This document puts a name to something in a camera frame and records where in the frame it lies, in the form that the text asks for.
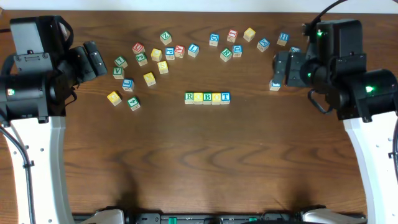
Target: wood grain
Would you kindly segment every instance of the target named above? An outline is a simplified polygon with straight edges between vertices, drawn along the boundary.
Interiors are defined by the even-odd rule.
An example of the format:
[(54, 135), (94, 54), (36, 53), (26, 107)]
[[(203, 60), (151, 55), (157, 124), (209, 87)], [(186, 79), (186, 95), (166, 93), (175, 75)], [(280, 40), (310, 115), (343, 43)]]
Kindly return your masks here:
[[(366, 212), (358, 163), (336, 114), (324, 116), (308, 102), (308, 89), (268, 91), (275, 52), (305, 48), (301, 24), (315, 14), (6, 11), (9, 17), (59, 14), (75, 31), (74, 46), (98, 44), (109, 75), (82, 85), (67, 108), (65, 170), (73, 212), (93, 212), (121, 203), (170, 213), (239, 212), (295, 209), (317, 203), (337, 212)], [(325, 19), (360, 19), (368, 69), (398, 73), (398, 16), (328, 14)], [(246, 42), (243, 32), (257, 33)], [(239, 32), (243, 56), (225, 63), (220, 52), (230, 29)], [(140, 67), (131, 47), (165, 49), (159, 35), (169, 31), (171, 45), (200, 46), (196, 58), (168, 61), (159, 75), (151, 59)], [(218, 47), (208, 44), (219, 33)], [(279, 33), (290, 34), (285, 47)], [(257, 48), (261, 38), (271, 46)], [(0, 62), (15, 51), (11, 34), (1, 34)], [(134, 93), (122, 90), (111, 75), (123, 55)], [(143, 75), (157, 84), (147, 87)], [(106, 95), (118, 90), (123, 103)], [(185, 91), (230, 91), (230, 105), (185, 105)], [(131, 111), (136, 95), (142, 108)], [(0, 222), (17, 223), (12, 164), (0, 140)]]

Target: brown wooden tabletop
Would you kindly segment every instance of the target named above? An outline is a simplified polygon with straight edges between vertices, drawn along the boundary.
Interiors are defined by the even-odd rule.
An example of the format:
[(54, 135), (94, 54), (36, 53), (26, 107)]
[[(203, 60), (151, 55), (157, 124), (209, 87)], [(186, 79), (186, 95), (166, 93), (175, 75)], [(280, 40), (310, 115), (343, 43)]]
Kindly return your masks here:
[[(291, 46), (305, 49), (301, 24), (315, 14), (6, 11), (9, 17), (59, 14), (75, 32), (74, 46), (96, 41), (108, 75), (84, 83), (78, 100), (67, 107), (65, 170), (74, 213), (94, 212), (120, 203), (165, 213), (290, 210), (324, 204), (337, 212), (366, 212), (366, 201), (351, 142), (336, 114), (320, 114), (307, 100), (308, 89), (268, 90), (272, 58)], [(398, 16), (329, 14), (325, 19), (354, 18), (363, 23), (368, 69), (398, 74)], [(252, 27), (251, 42), (243, 32)], [(230, 29), (239, 32), (243, 56), (228, 62), (220, 52), (231, 48)], [(172, 35), (170, 46), (195, 43), (196, 58), (167, 61), (160, 75), (150, 59), (164, 51), (159, 35)], [(220, 35), (209, 46), (210, 33)], [(285, 47), (276, 45), (290, 34)], [(271, 46), (261, 53), (263, 37)], [(149, 57), (140, 67), (131, 47), (141, 42)], [(0, 34), (0, 62), (15, 51), (11, 34)], [(123, 91), (111, 74), (122, 55), (133, 78), (134, 93)], [(143, 75), (152, 72), (149, 88)], [(106, 98), (120, 91), (123, 102)], [(230, 105), (185, 105), (186, 91), (230, 91)], [(126, 100), (137, 96), (141, 108)], [(12, 163), (0, 138), (0, 223), (17, 223)]]

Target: white background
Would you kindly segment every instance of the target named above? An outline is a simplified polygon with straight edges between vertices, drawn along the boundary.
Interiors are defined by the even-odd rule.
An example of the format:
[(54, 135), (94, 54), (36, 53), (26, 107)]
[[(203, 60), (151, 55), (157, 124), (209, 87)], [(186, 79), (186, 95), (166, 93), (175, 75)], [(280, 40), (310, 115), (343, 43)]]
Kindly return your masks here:
[[(336, 0), (0, 0), (4, 9), (320, 12)], [(398, 13), (393, 0), (349, 0), (331, 12)]]

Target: white panel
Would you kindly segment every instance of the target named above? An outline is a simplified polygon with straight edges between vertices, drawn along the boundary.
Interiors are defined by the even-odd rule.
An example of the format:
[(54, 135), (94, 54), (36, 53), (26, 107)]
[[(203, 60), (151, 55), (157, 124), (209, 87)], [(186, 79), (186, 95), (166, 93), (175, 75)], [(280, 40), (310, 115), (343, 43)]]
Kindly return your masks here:
[[(4, 9), (196, 11), (196, 12), (320, 12), (335, 0), (1, 0)], [(398, 13), (393, 0), (349, 0), (331, 12)]]

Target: wooden cube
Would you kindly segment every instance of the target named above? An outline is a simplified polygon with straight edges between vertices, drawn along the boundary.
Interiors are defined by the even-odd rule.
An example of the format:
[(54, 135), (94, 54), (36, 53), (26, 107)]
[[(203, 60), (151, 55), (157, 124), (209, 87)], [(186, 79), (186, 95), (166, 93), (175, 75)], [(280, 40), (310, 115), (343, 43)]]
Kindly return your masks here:
[(174, 60), (174, 47), (166, 47), (166, 60)]
[(157, 66), (159, 67), (160, 74), (165, 74), (169, 72), (169, 68), (167, 67), (167, 62), (158, 62)]
[(250, 40), (254, 38), (255, 34), (256, 31), (249, 27), (246, 31), (244, 31), (243, 38), (250, 42)]
[(274, 80), (270, 80), (269, 81), (269, 90), (270, 91), (278, 91), (281, 86), (282, 86), (281, 83), (278, 83), (278, 82), (276, 82)]
[(211, 104), (212, 105), (220, 105), (221, 104), (221, 93), (212, 93), (211, 94)]
[(114, 63), (116, 64), (116, 66), (118, 67), (122, 67), (122, 68), (126, 68), (127, 67), (127, 62), (126, 59), (124, 59), (122, 56), (119, 56)]
[(175, 52), (176, 57), (183, 58), (184, 54), (185, 54), (185, 47), (181, 46), (181, 45), (177, 45), (177, 46), (175, 46), (174, 52)]
[(122, 67), (114, 67), (113, 68), (113, 77), (115, 79), (123, 79), (124, 78), (124, 69)]
[(225, 48), (221, 52), (220, 58), (223, 59), (224, 62), (227, 62), (229, 59), (232, 58), (232, 52), (228, 48)]
[(204, 105), (211, 104), (211, 93), (203, 93), (203, 104)]
[(229, 42), (235, 43), (237, 36), (238, 36), (238, 32), (236, 30), (229, 30), (226, 40)]
[(210, 34), (210, 42), (209, 45), (210, 46), (214, 46), (217, 47), (218, 45), (218, 39), (220, 38), (220, 36), (218, 34)]
[(144, 46), (142, 44), (136, 43), (136, 44), (134, 44), (134, 46), (132, 46), (132, 51), (135, 54), (145, 53), (145, 48), (144, 48)]
[(108, 100), (113, 104), (113, 106), (118, 105), (120, 102), (122, 102), (122, 99), (120, 99), (120, 96), (113, 91), (111, 94), (107, 96)]
[(301, 50), (297, 47), (291, 47), (289, 51), (290, 52), (301, 52)]
[(152, 53), (150, 54), (150, 57), (155, 62), (159, 62), (160, 60), (162, 60), (162, 51), (159, 49), (153, 49)]
[(221, 104), (229, 104), (229, 102), (231, 102), (231, 94), (221, 93)]
[(167, 45), (172, 42), (172, 36), (169, 32), (165, 31), (163, 34), (160, 35), (160, 40), (164, 45)]
[(136, 55), (136, 59), (137, 59), (137, 62), (138, 62), (138, 64), (139, 64), (139, 66), (143, 66), (143, 65), (148, 64), (147, 57), (145, 56), (144, 53), (139, 53), (139, 54), (137, 54), (137, 55)]
[(156, 84), (155, 76), (154, 76), (154, 74), (152, 74), (152, 72), (149, 72), (148, 74), (145, 74), (144, 75), (144, 80), (145, 80), (145, 82), (147, 82), (148, 86)]
[(185, 104), (193, 104), (193, 93), (185, 93)]
[(259, 41), (259, 43), (257, 44), (257, 48), (261, 51), (264, 52), (265, 50), (267, 50), (269, 47), (269, 41), (265, 38), (263, 38), (262, 40)]
[(134, 88), (134, 82), (132, 79), (124, 79), (123, 80), (123, 84), (122, 84), (122, 88), (124, 91), (132, 91), (132, 89)]
[(188, 55), (192, 57), (197, 57), (198, 54), (199, 54), (199, 46), (197, 46), (196, 44), (191, 44), (188, 48)]
[(287, 41), (289, 40), (289, 35), (285, 33), (280, 33), (278, 42), (276, 44), (279, 44), (281, 46), (285, 46)]
[(135, 111), (136, 109), (141, 107), (135, 96), (133, 98), (131, 98), (130, 100), (127, 100), (127, 103), (129, 104), (130, 109), (132, 111)]
[(234, 45), (232, 46), (232, 57), (242, 57), (243, 54), (243, 46), (242, 45)]
[(203, 93), (193, 93), (193, 104), (195, 105), (203, 104)]

